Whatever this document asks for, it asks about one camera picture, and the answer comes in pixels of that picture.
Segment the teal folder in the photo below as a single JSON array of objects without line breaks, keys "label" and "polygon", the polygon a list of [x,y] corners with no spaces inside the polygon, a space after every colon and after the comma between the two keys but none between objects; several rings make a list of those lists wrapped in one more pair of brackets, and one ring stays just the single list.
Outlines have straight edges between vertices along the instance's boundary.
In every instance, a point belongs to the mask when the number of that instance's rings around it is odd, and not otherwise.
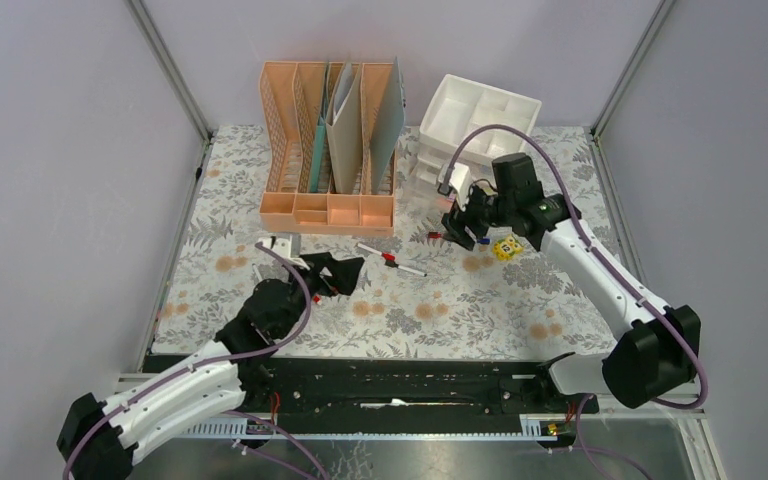
[{"label": "teal folder", "polygon": [[324,157],[325,150],[325,119],[327,116],[327,108],[329,103],[329,74],[330,66],[328,62],[325,62],[323,82],[322,82],[322,95],[320,99],[320,109],[317,117],[317,124],[314,132],[313,142],[313,156],[311,160],[311,171],[308,183],[308,192],[317,193],[320,177],[321,163]]}]

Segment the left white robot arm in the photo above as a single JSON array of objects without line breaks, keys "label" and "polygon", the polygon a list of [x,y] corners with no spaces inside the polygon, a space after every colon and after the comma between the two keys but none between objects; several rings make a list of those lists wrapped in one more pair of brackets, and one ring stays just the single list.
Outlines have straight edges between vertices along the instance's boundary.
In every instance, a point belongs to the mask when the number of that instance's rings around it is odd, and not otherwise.
[{"label": "left white robot arm", "polygon": [[126,479],[149,454],[185,430],[239,407],[269,401],[261,367],[309,323],[315,297],[349,296],[364,258],[331,253],[292,259],[259,244],[287,271],[255,285],[237,315],[199,350],[148,381],[104,400],[87,393],[69,408],[56,446],[65,479]]}]

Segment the white plastic drawer unit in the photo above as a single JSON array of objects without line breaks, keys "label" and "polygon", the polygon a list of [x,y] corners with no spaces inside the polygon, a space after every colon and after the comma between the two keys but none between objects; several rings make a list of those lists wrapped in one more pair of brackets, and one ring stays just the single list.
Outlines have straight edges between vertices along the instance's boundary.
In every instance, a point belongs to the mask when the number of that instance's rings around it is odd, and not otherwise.
[{"label": "white plastic drawer unit", "polygon": [[418,152],[404,184],[404,197],[446,209],[449,204],[439,196],[437,182],[461,142],[489,124],[507,125],[530,134],[541,107],[538,99],[445,75],[419,126]]}]

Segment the light blue folder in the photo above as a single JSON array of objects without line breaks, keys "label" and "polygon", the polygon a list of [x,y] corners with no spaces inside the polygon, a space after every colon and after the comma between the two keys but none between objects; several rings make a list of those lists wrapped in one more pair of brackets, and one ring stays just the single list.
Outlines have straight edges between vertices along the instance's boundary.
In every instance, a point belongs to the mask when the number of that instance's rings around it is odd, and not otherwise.
[{"label": "light blue folder", "polygon": [[370,192],[376,194],[405,124],[405,92],[400,62],[393,59],[370,136]]}]

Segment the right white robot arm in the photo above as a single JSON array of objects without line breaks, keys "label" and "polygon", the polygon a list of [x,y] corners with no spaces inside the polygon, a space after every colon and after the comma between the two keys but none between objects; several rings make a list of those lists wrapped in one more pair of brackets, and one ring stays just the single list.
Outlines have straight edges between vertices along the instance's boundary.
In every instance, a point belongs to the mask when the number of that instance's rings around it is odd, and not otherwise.
[{"label": "right white robot arm", "polygon": [[607,390],[628,408],[702,382],[701,321],[687,305],[671,306],[620,264],[596,238],[567,191],[548,195],[524,153],[493,161],[487,187],[457,162],[442,172],[439,190],[454,203],[442,222],[449,240],[467,250],[490,228],[508,228],[549,258],[595,306],[616,344],[607,354],[563,354],[549,361],[533,386],[535,402],[557,412],[574,394]]}]

